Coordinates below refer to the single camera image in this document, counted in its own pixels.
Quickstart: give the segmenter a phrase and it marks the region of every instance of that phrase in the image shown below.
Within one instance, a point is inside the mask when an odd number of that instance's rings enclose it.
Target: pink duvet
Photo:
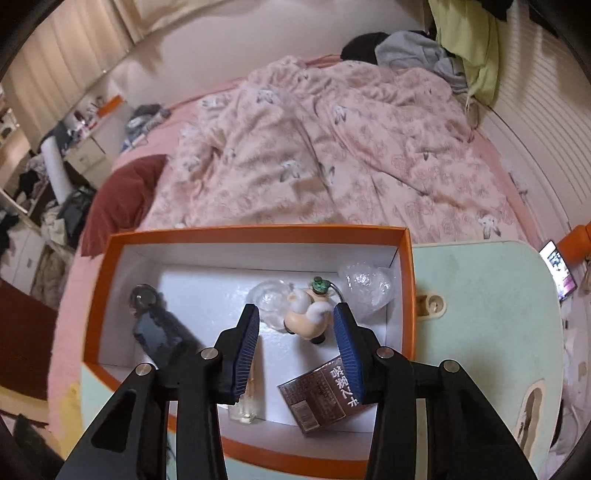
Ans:
[[[525,239],[449,85],[423,69],[286,57],[191,111],[142,229],[410,228],[414,242]]]

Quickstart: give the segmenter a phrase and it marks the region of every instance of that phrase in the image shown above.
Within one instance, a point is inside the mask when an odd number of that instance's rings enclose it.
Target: smartphone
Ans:
[[[552,278],[556,283],[558,299],[562,302],[577,289],[577,283],[574,281],[569,268],[552,240],[544,246],[540,251],[540,255],[548,266],[550,273],[552,273]]]

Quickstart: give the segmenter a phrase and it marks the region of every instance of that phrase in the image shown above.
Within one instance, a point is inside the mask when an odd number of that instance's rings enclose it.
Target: dark red pillow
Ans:
[[[114,233],[136,230],[154,201],[154,190],[166,155],[138,158],[115,170],[97,192],[82,232],[80,253],[96,257],[105,252]]]

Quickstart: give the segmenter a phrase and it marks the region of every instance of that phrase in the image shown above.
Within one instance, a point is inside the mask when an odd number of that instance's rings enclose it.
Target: curtain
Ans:
[[[111,0],[65,0],[39,25],[2,79],[31,146],[131,47]]]
[[[223,0],[113,0],[136,43],[175,20],[220,1]]]

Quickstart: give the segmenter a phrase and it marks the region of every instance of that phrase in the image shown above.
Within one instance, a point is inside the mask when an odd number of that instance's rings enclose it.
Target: green cloth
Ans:
[[[437,41],[462,58],[468,94],[485,105],[495,99],[499,76],[496,19],[475,0],[429,0]]]

